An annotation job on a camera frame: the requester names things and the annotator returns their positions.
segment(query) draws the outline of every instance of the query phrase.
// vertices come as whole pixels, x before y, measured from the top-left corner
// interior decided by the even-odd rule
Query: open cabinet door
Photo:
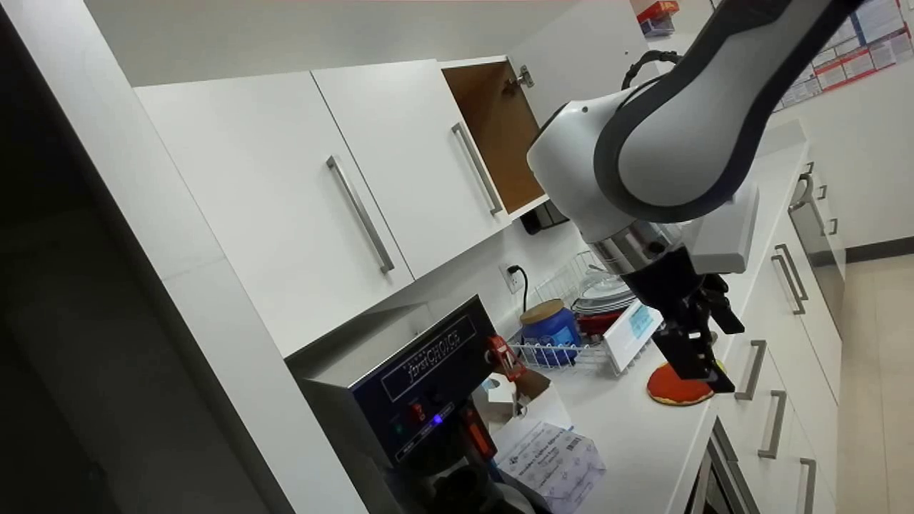
[[[576,0],[569,12],[509,52],[513,75],[543,126],[569,100],[619,90],[634,59],[649,52],[636,18],[619,0]]]

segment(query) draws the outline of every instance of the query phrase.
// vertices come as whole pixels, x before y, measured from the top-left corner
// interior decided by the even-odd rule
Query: ceiling
[[[85,0],[135,85],[506,55],[573,0]]]

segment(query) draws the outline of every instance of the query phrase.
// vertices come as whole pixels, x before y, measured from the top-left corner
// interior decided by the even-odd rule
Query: paper
[[[497,437],[497,469],[540,493],[554,514],[573,514],[606,473],[589,437],[513,416]]]
[[[864,0],[813,56],[810,76],[803,75],[779,100],[779,108],[804,102],[910,56],[910,30],[899,2]]]

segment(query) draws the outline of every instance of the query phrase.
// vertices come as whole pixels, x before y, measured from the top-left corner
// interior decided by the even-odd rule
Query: poster
[[[910,56],[910,28],[899,0],[864,0],[784,90],[779,108],[813,100]]]

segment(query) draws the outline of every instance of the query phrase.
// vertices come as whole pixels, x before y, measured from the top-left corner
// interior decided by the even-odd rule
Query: white countertop
[[[747,305],[747,290],[769,253],[774,227],[787,212],[794,182],[809,159],[803,130],[787,126],[769,130],[766,146],[750,167],[760,186],[760,217],[750,239],[747,270],[726,277],[736,315]],[[682,514],[692,482],[717,420],[713,403],[697,407],[666,407],[644,397],[644,382],[663,365],[656,345],[649,345],[636,363],[612,377],[606,369],[547,372],[573,429],[590,437],[606,459],[606,479],[590,492],[586,510],[614,514]]]

